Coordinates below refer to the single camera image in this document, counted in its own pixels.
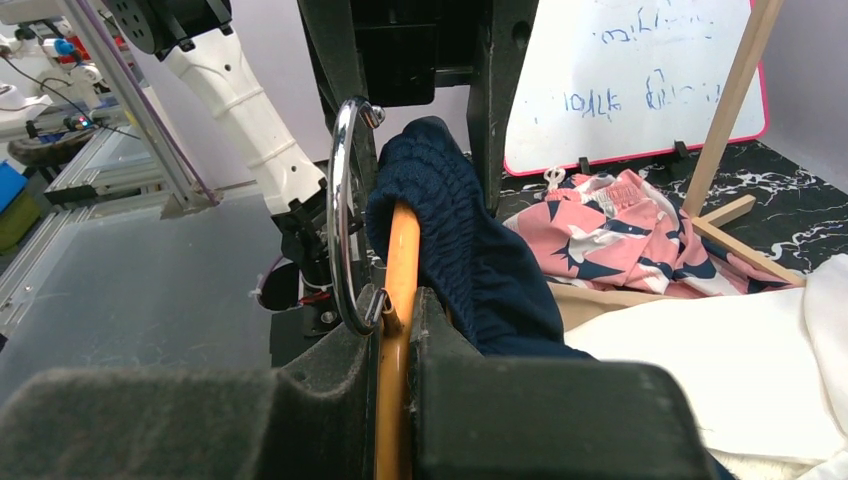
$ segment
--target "whiteboard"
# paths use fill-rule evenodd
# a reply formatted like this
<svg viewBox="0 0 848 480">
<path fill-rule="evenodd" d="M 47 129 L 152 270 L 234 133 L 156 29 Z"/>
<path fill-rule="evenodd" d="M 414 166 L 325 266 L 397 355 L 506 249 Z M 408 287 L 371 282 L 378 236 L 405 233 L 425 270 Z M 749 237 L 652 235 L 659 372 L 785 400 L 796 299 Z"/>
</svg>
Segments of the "whiteboard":
<svg viewBox="0 0 848 480">
<path fill-rule="evenodd" d="M 701 146 L 750 0 L 540 0 L 504 166 L 529 175 Z M 758 69 L 731 135 L 765 133 Z"/>
</svg>

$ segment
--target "cable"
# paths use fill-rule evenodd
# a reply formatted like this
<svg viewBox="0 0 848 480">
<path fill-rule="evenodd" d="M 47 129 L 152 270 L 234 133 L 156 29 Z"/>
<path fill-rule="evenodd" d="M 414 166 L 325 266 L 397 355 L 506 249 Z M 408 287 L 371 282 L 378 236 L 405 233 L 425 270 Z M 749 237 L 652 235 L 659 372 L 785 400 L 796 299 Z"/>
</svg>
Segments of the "cable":
<svg viewBox="0 0 848 480">
<path fill-rule="evenodd" d="M 55 78 L 55 77 L 47 77 L 44 80 L 38 82 L 38 89 L 43 92 L 44 91 L 44 82 L 47 82 L 49 80 L 53 80 L 54 82 L 62 82 L 62 83 L 65 84 L 66 87 L 71 86 L 71 82 L 69 82 L 67 80 L 62 80 L 61 78 Z"/>
<path fill-rule="evenodd" d="M 117 31 L 117 32 L 119 32 L 119 33 L 121 32 L 121 29 L 120 29 L 120 28 L 118 28 L 118 24 L 117 24 L 117 23 L 115 23 L 115 19 L 114 19 L 114 18 L 109 18 L 109 17 L 107 17 L 106 15 L 103 15 L 103 12 L 101 12 L 100 10 L 98 10 L 98 11 L 97 11 L 97 14 L 98 14 L 98 15 L 100 15 L 100 18 L 102 18 L 102 19 L 103 19 L 103 21 L 105 21 L 105 22 L 106 22 L 106 23 L 108 23 L 109 25 L 112 25 L 112 26 L 115 28 L 115 31 Z"/>
<path fill-rule="evenodd" d="M 60 93 L 59 91 L 57 91 L 55 88 L 53 88 L 53 87 L 51 87 L 51 86 L 48 86 L 48 85 L 46 85 L 46 84 L 40 83 L 38 80 L 36 80 L 36 79 L 35 79 L 35 78 L 33 78 L 31 75 L 29 75 L 28 73 L 24 72 L 23 70 L 21 70 L 20 68 L 18 68 L 18 67 L 17 67 L 14 63 L 12 63 L 12 61 L 11 61 L 11 60 L 9 60 L 9 57 L 7 57 L 7 56 L 3 55 L 3 60 L 6 60 L 6 63 L 8 63 L 8 64 L 9 64 L 9 66 L 10 66 L 10 67 L 12 67 L 12 69 L 13 69 L 14 71 L 16 71 L 16 72 L 18 72 L 19 74 L 23 75 L 25 78 L 28 78 L 29 80 L 31 80 L 31 81 L 33 81 L 33 82 L 35 82 L 35 83 L 37 83 L 37 84 L 42 85 L 42 86 L 43 86 L 44 88 L 46 88 L 47 90 L 50 90 L 51 92 L 53 92 L 53 93 L 55 93 L 56 95 L 58 95 L 58 96 L 59 96 L 62 100 L 64 100 L 64 101 L 68 102 L 69 104 L 71 104 L 74 108 L 76 108 L 76 109 L 80 112 L 80 114 L 82 114 L 82 117 L 83 117 L 84 119 L 88 120 L 88 123 L 90 123 L 90 124 L 92 124 L 92 125 L 97 125 L 99 128 L 105 128 L 106 130 L 111 130 L 111 131 L 113 131 L 113 132 L 120 133 L 121 135 L 126 135 L 126 136 L 131 137 L 131 138 L 134 138 L 134 139 L 136 139 L 136 140 L 141 140 L 141 138 L 140 138 L 140 137 L 138 137 L 138 136 L 136 136 L 136 135 L 133 135 L 133 134 L 131 134 L 131 133 L 122 132 L 121 130 L 118 130 L 118 129 L 116 129 L 116 128 L 107 127 L 106 125 L 101 125 L 101 124 L 99 124 L 99 123 L 96 123 L 94 120 L 92 120 L 92 119 L 88 116 L 88 114 L 87 114 L 87 113 L 85 113 L 85 111 L 84 111 L 83 109 L 81 109 L 81 108 L 79 107 L 79 105 L 77 105 L 76 103 L 72 102 L 72 101 L 71 101 L 68 97 L 66 97 L 66 96 L 62 95 L 62 93 Z"/>
</svg>

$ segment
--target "black bracket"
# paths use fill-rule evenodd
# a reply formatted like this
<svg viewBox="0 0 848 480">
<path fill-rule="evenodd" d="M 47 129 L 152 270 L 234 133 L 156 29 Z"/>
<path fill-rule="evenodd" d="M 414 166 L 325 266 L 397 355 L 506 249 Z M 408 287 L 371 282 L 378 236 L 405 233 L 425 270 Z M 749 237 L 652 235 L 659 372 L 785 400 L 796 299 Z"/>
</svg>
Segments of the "black bracket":
<svg viewBox="0 0 848 480">
<path fill-rule="evenodd" d="M 27 120 L 26 123 L 27 135 L 29 138 L 38 138 L 38 128 L 35 126 L 35 122 L 32 120 Z"/>
<path fill-rule="evenodd" d="M 353 95 L 383 106 L 425 105 L 436 86 L 468 83 L 469 146 L 486 207 L 494 213 L 506 126 L 537 5 L 298 0 L 327 127 Z M 355 132 L 362 133 L 354 134 L 351 162 L 367 194 L 376 182 L 376 149 L 369 129 Z"/>
<path fill-rule="evenodd" d="M 653 160 L 657 165 L 662 165 L 671 169 L 674 164 L 680 163 L 683 160 L 688 160 L 690 157 L 691 153 L 689 153 L 689 148 L 686 146 L 686 143 L 680 140 L 675 140 L 674 149 L 671 152 L 664 153 L 662 155 L 655 155 Z"/>
<path fill-rule="evenodd" d="M 577 159 L 577 164 L 580 166 L 580 173 L 583 175 L 591 175 L 592 170 L 589 166 L 589 159 L 587 157 L 580 157 Z"/>
</svg>

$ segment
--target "metal ring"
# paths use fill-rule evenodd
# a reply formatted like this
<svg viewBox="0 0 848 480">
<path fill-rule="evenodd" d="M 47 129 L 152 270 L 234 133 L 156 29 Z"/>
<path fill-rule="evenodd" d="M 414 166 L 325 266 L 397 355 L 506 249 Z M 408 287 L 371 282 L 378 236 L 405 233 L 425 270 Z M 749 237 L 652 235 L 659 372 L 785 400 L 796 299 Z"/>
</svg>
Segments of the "metal ring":
<svg viewBox="0 0 848 480">
<path fill-rule="evenodd" d="M 333 295 L 339 316 L 351 332 L 368 336 L 376 327 L 375 322 L 363 319 L 356 310 L 353 291 L 353 275 L 350 269 L 350 233 L 348 230 L 348 199 L 350 198 L 350 151 L 353 147 L 353 128 L 356 117 L 362 116 L 365 124 L 374 129 L 383 123 L 385 111 L 371 105 L 363 97 L 353 97 L 339 108 L 333 127 L 333 150 L 327 176 L 327 248 L 330 257 L 330 275 L 333 279 Z"/>
</svg>

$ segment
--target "pink whiteboard frame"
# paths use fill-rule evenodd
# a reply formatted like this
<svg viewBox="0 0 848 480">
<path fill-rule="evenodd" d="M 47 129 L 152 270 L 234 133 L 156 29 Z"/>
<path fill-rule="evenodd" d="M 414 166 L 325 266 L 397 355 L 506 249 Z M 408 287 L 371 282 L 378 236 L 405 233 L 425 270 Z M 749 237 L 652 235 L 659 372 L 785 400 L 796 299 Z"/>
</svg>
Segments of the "pink whiteboard frame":
<svg viewBox="0 0 848 480">
<path fill-rule="evenodd" d="M 756 0 L 751 0 L 751 9 L 752 10 L 754 8 L 754 2 L 755 1 Z M 763 71 L 762 60 L 760 60 L 759 64 L 757 65 L 757 72 L 760 75 L 760 92 L 762 92 L 763 116 L 765 117 L 763 129 L 760 130 L 759 133 L 756 133 L 754 135 L 749 135 L 747 137 L 730 138 L 727 141 L 727 143 L 738 143 L 738 142 L 746 142 L 748 140 L 756 140 L 756 139 L 760 138 L 761 136 L 763 136 L 768 131 L 769 125 L 771 124 L 771 116 L 769 115 L 769 109 L 768 109 L 768 95 L 766 94 L 766 76 L 765 76 L 765 72 Z M 692 149 L 696 149 L 696 148 L 701 148 L 701 147 L 704 146 L 704 144 L 699 143 L 697 145 L 686 145 L 686 146 L 690 150 L 692 150 Z M 590 165 L 603 165 L 605 163 L 621 162 L 621 161 L 625 161 L 625 160 L 636 160 L 638 158 L 652 157 L 654 155 L 663 155 L 663 154 L 666 154 L 666 153 L 671 153 L 673 151 L 674 151 L 674 146 L 672 145 L 669 148 L 666 148 L 666 149 L 663 149 L 663 150 L 655 150 L 655 151 L 652 151 L 652 152 L 634 153 L 634 154 L 631 154 L 631 155 L 623 155 L 621 157 L 604 158 L 604 159 L 601 159 L 601 160 L 594 160 L 594 161 L 590 159 L 589 164 Z M 577 162 L 574 162 L 574 163 L 566 163 L 566 164 L 557 165 L 557 166 L 562 167 L 562 168 L 574 168 L 577 165 L 578 165 Z M 531 170 L 529 172 L 513 172 L 506 165 L 506 157 L 504 157 L 504 170 L 506 171 L 506 173 L 512 175 L 513 177 L 526 177 L 528 175 L 538 175 L 540 173 L 544 173 L 545 170 L 547 170 L 547 168 L 543 168 L 543 169 L 540 169 L 540 170 Z"/>
</svg>

